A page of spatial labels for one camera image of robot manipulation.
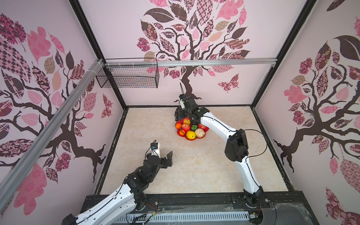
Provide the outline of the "black grape bunch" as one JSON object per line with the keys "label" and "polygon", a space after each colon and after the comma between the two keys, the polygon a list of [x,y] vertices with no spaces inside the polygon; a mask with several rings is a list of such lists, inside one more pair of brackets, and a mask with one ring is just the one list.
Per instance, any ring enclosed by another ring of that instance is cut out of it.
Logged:
{"label": "black grape bunch", "polygon": [[182,119],[188,118],[191,115],[191,110],[189,108],[182,109],[180,106],[176,108],[174,117],[175,121],[178,122]]}

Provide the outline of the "red flower-shaped fruit bowl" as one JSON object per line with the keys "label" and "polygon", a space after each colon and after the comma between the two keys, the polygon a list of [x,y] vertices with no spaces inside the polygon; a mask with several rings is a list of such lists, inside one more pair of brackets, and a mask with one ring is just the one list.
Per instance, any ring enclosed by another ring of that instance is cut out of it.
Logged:
{"label": "red flower-shaped fruit bowl", "polygon": [[207,126],[192,122],[188,117],[177,121],[175,123],[175,128],[177,130],[177,135],[187,139],[188,141],[203,139],[209,131]]}

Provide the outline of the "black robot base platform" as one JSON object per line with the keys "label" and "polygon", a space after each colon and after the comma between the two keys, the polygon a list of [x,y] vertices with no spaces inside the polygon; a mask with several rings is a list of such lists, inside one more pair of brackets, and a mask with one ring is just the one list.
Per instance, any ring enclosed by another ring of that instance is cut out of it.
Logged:
{"label": "black robot base platform", "polygon": [[301,191],[264,192],[265,203],[249,208],[244,202],[244,192],[150,194],[143,209],[136,213],[186,213],[186,212],[248,212],[252,224],[317,225],[306,197]]}

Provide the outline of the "yellow lemon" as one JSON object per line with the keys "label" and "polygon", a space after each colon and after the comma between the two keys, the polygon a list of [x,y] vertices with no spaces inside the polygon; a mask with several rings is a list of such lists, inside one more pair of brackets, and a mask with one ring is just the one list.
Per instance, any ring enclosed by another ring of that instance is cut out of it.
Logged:
{"label": "yellow lemon", "polygon": [[188,139],[188,140],[195,140],[196,138],[197,138],[197,136],[196,136],[196,133],[194,132],[194,131],[188,131],[187,133],[186,133],[186,138]]}

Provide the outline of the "small yellow quince fruit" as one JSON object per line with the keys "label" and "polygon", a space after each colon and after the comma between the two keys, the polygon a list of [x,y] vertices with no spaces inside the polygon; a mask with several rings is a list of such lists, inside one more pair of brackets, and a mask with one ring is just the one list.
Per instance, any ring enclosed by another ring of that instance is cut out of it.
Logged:
{"label": "small yellow quince fruit", "polygon": [[184,119],[184,120],[183,120],[183,123],[190,125],[190,119]]}

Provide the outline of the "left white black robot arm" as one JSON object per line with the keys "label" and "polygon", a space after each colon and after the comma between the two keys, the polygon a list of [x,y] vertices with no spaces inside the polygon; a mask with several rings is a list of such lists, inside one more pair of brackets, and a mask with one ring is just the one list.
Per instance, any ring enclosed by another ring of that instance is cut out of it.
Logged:
{"label": "left white black robot arm", "polygon": [[66,216],[63,225],[111,225],[116,219],[134,210],[141,210],[145,206],[144,191],[155,180],[160,169],[173,165],[173,152],[166,157],[148,154],[143,165],[130,173],[122,185],[101,202],[83,213]]}

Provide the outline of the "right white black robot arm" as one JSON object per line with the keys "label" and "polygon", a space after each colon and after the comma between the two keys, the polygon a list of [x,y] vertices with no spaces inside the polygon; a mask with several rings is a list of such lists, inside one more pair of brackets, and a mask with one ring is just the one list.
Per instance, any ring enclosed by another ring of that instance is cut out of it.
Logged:
{"label": "right white black robot arm", "polygon": [[179,108],[176,110],[176,118],[189,118],[195,124],[202,124],[219,135],[225,142],[225,156],[234,162],[241,174],[244,190],[244,202],[249,208],[256,208],[265,203],[263,188],[257,181],[248,155],[248,141],[243,129],[235,129],[216,116],[209,109],[199,107],[193,97],[185,94],[179,96]]}

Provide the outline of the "red pomegranate fruit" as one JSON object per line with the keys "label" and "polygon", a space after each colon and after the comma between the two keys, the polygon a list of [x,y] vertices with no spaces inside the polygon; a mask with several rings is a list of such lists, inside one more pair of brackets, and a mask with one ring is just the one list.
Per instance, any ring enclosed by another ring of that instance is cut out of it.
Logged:
{"label": "red pomegranate fruit", "polygon": [[184,123],[181,126],[181,130],[184,131],[184,133],[186,134],[188,131],[191,130],[191,126],[188,123]]}

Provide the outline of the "red strawberry with green leaves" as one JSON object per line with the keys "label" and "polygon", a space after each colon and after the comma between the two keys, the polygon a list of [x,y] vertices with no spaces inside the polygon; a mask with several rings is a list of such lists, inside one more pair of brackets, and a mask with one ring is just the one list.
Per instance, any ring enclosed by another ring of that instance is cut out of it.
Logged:
{"label": "red strawberry with green leaves", "polygon": [[207,127],[203,124],[198,124],[198,128],[202,129],[203,131],[206,131]]}

